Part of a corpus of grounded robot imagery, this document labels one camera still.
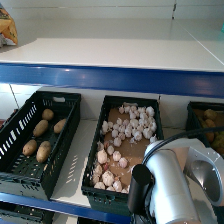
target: produce crate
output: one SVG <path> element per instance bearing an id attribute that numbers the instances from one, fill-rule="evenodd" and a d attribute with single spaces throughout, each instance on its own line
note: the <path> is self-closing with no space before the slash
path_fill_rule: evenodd
<path id="1" fill-rule="evenodd" d="M 36 92 L 0 130 L 0 192 L 48 200 L 54 190 L 61 167 L 80 121 L 80 94 Z M 36 137 L 37 147 L 51 143 L 47 161 L 38 163 L 36 153 L 26 157 L 23 146 L 33 139 L 33 130 L 42 120 L 44 109 L 51 109 L 54 118 L 48 130 Z M 66 118 L 60 134 L 54 125 Z"/>
<path id="2" fill-rule="evenodd" d="M 124 102 L 137 103 L 139 107 L 152 106 L 155 110 L 154 118 L 157 124 L 156 136 L 158 139 L 163 140 L 163 131 L 160 120 L 159 105 L 156 100 L 141 99 L 141 98 L 129 98 L 129 97 L 115 97 L 105 96 L 103 105 L 94 135 L 91 151 L 88 156 L 88 162 L 85 168 L 83 180 L 82 180 L 82 193 L 88 197 L 89 203 L 92 209 L 115 213 L 120 215 L 129 216 L 130 212 L 127 207 L 128 194 L 112 192 L 107 190 L 95 189 L 90 186 L 90 177 L 93 173 L 94 160 L 97 152 L 97 142 L 99 139 L 103 142 L 103 137 L 100 135 L 100 130 L 103 121 L 108 121 L 110 109 L 120 107 Z"/>
<path id="3" fill-rule="evenodd" d="M 224 104 L 221 103 L 204 103 L 204 102 L 190 102 L 188 104 L 187 110 L 188 110 L 188 118 L 187 118 L 187 125 L 186 125 L 186 130 L 194 130 L 194 129 L 199 129 L 202 128 L 201 124 L 194 112 L 194 109 L 199 109 L 199 110 L 207 110 L 207 109 L 212 109 L 214 111 L 220 111 L 224 112 Z M 196 136 L 191 136 L 190 138 L 198 138 L 204 145 L 205 147 L 211 147 L 210 143 L 208 142 L 205 134 L 199 134 Z M 217 216 L 217 221 L 219 224 L 224 223 L 224 207 L 215 207 L 213 206 L 213 210 L 215 212 L 215 215 Z"/>
<path id="4" fill-rule="evenodd" d="M 54 212 L 6 202 L 0 202 L 0 217 L 18 224 L 51 224 Z"/>

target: blue shelf edge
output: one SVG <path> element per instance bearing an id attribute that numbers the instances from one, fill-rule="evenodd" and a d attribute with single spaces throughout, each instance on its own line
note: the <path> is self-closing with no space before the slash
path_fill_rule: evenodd
<path id="1" fill-rule="evenodd" d="M 44 201 L 36 198 L 0 193 L 0 201 L 116 224 L 129 224 L 131 221 L 131 217 L 104 213 L 91 208 L 65 204 L 52 200 Z"/>
<path id="2" fill-rule="evenodd" d="M 224 72 L 0 63 L 0 83 L 224 98 Z"/>

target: yellow package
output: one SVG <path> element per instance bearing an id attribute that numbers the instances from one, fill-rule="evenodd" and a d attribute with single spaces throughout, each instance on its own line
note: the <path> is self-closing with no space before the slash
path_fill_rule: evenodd
<path id="1" fill-rule="evenodd" d="M 0 3 L 0 47 L 2 45 L 16 45 L 17 43 L 15 22 Z"/>

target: crate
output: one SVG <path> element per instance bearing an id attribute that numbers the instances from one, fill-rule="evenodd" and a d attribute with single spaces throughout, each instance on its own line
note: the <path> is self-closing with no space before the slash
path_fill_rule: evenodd
<path id="1" fill-rule="evenodd" d="M 51 224 L 54 212 L 6 202 L 0 202 L 0 217 L 18 224 Z"/>
<path id="2" fill-rule="evenodd" d="M 80 94 L 36 92 L 0 130 L 0 192 L 48 200 L 54 190 L 61 167 L 80 121 Z M 23 146 L 33 137 L 44 109 L 54 111 L 48 130 L 35 138 L 39 146 L 51 143 L 47 161 L 38 163 L 36 153 L 26 157 Z M 66 118 L 60 134 L 54 125 Z"/>
<path id="3" fill-rule="evenodd" d="M 155 120 L 157 123 L 156 136 L 158 139 L 163 140 L 163 131 L 160 120 L 159 105 L 156 100 L 142 99 L 142 98 L 129 98 L 129 97 L 115 97 L 105 96 L 103 105 L 94 135 L 91 151 L 88 156 L 88 162 L 85 168 L 83 180 L 82 180 L 82 193 L 88 197 L 89 203 L 92 209 L 115 213 L 119 215 L 129 216 L 130 212 L 127 207 L 128 194 L 122 194 L 118 192 L 106 191 L 101 189 L 95 189 L 90 187 L 90 177 L 93 172 L 93 163 L 97 152 L 97 142 L 102 139 L 100 130 L 104 120 L 108 120 L 110 109 L 120 107 L 124 102 L 137 103 L 139 107 L 152 106 L 155 110 Z"/>

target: garlic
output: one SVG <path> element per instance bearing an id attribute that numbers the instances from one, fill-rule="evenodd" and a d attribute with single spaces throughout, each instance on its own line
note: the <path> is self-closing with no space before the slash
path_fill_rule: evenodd
<path id="1" fill-rule="evenodd" d="M 149 117 L 153 117 L 155 115 L 155 111 L 152 107 L 147 107 L 146 108 L 146 114 L 149 116 Z"/>
<path id="2" fill-rule="evenodd" d="M 117 119 L 117 124 L 122 125 L 122 120 L 120 118 Z"/>
<path id="3" fill-rule="evenodd" d="M 124 131 L 125 131 L 125 126 L 124 126 L 124 125 L 121 125 L 121 126 L 118 128 L 118 131 L 124 133 Z"/>
<path id="4" fill-rule="evenodd" d="M 121 192 L 122 191 L 121 182 L 119 180 L 114 182 L 113 187 L 114 187 L 116 192 Z"/>
<path id="5" fill-rule="evenodd" d="M 126 114 L 128 114 L 129 111 L 130 111 L 130 106 L 124 107 L 124 112 L 125 112 Z"/>
<path id="6" fill-rule="evenodd" d="M 113 138 L 116 138 L 116 137 L 118 136 L 118 130 L 115 130 L 115 129 L 114 129 L 114 130 L 112 131 L 111 135 L 112 135 Z"/>
<path id="7" fill-rule="evenodd" d="M 108 191 L 115 191 L 114 188 L 112 186 L 107 188 Z"/>
<path id="8" fill-rule="evenodd" d="M 122 157 L 119 160 L 119 165 L 120 167 L 125 168 L 128 165 L 128 161 L 124 157 Z"/>
<path id="9" fill-rule="evenodd" d="M 107 153 L 111 156 L 114 152 L 114 147 L 112 145 L 110 145 L 108 148 L 107 148 Z"/>
<path id="10" fill-rule="evenodd" d="M 114 161 L 117 162 L 117 161 L 120 160 L 120 158 L 121 158 L 121 154 L 120 154 L 120 152 L 115 151 L 115 152 L 113 153 L 113 159 L 114 159 Z"/>
<path id="11" fill-rule="evenodd" d="M 135 119 L 136 118 L 136 114 L 132 111 L 129 112 L 130 115 L 130 119 Z"/>
<path id="12" fill-rule="evenodd" d="M 123 121 L 123 125 L 126 127 L 128 124 L 129 124 L 129 120 L 128 120 L 128 119 L 125 119 L 125 120 Z"/>
<path id="13" fill-rule="evenodd" d="M 133 128 L 137 128 L 138 127 L 138 120 L 132 119 L 132 120 L 130 120 L 130 124 L 132 125 Z"/>
<path id="14" fill-rule="evenodd" d="M 114 139 L 114 146 L 120 147 L 121 146 L 121 139 L 120 138 L 115 138 Z"/>
<path id="15" fill-rule="evenodd" d="M 114 129 L 114 130 L 118 130 L 118 129 L 119 129 L 119 124 L 114 124 L 114 125 L 113 125 L 113 129 Z"/>
<path id="16" fill-rule="evenodd" d="M 107 162 L 107 153 L 105 152 L 104 149 L 97 153 L 97 159 L 100 164 Z"/>
<path id="17" fill-rule="evenodd" d="M 102 172 L 103 172 L 103 170 L 100 165 L 97 165 L 96 168 L 93 170 L 93 174 L 97 174 L 99 176 L 101 176 Z"/>
<path id="18" fill-rule="evenodd" d="M 142 140 L 142 133 L 140 131 L 135 132 L 134 138 L 136 141 Z"/>
<path id="19" fill-rule="evenodd" d="M 123 105 L 121 107 L 119 107 L 119 112 L 120 112 L 120 114 L 124 113 L 124 106 Z"/>
<path id="20" fill-rule="evenodd" d="M 146 139 L 150 139 L 152 137 L 152 131 L 149 128 L 145 128 L 143 130 L 143 135 Z"/>
<path id="21" fill-rule="evenodd" d="M 106 186 L 111 186 L 114 182 L 114 175 L 110 172 L 110 171 L 106 171 L 103 175 L 102 175 L 102 179 L 103 179 L 103 183 Z"/>
<path id="22" fill-rule="evenodd" d="M 154 137 L 150 138 L 150 143 L 153 143 L 153 142 L 156 142 L 156 141 L 157 141 L 156 135 Z"/>
<path id="23" fill-rule="evenodd" d="M 122 141 L 124 141 L 124 140 L 125 140 L 125 133 L 120 132 L 120 133 L 118 134 L 118 137 L 119 137 Z"/>
<path id="24" fill-rule="evenodd" d="M 103 182 L 98 182 L 95 184 L 94 188 L 105 190 L 105 185 L 103 184 Z"/>
<path id="25" fill-rule="evenodd" d="M 103 143 L 101 143 L 100 141 L 99 142 L 97 142 L 97 150 L 98 151 L 101 151 L 101 150 L 103 150 L 104 149 L 104 145 L 103 145 Z"/>
<path id="26" fill-rule="evenodd" d="M 148 116 L 146 113 L 140 113 L 140 118 L 141 119 L 148 119 Z"/>

